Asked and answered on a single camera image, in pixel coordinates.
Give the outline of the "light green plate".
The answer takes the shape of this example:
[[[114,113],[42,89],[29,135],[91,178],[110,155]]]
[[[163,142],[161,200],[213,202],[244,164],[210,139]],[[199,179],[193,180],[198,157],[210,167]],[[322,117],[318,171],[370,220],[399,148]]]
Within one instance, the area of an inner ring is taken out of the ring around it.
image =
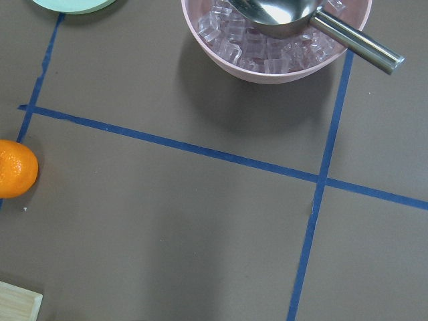
[[[59,13],[81,15],[99,11],[115,0],[33,0],[37,5]]]

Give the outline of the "pink bowl with ice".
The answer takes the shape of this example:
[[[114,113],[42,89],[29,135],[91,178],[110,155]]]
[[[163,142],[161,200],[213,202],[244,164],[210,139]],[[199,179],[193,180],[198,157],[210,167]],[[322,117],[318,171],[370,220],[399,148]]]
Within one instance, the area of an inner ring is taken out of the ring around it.
[[[187,25],[222,70],[256,84],[285,84],[331,64],[345,51],[313,27],[286,39],[262,35],[227,1],[182,1]]]

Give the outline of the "metal ice scoop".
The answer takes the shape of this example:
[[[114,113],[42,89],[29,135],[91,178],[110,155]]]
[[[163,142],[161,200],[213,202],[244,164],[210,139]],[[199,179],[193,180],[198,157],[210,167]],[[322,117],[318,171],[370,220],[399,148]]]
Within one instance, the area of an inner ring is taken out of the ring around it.
[[[283,39],[311,25],[384,73],[391,75],[405,57],[325,10],[326,1],[231,1],[262,33]]]

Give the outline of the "orange mandarin fruit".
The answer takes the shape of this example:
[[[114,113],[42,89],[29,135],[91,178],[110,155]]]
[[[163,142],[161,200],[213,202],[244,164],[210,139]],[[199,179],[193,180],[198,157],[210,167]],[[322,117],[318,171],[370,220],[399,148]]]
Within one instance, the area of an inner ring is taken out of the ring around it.
[[[1,139],[1,198],[10,199],[26,193],[35,183],[37,157],[25,145]]]

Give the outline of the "wooden cutting board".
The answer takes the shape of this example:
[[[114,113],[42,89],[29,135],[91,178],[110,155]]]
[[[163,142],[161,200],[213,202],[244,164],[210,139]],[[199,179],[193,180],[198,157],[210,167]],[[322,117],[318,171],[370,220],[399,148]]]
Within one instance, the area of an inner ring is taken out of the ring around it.
[[[1,320],[36,321],[43,295],[1,282]]]

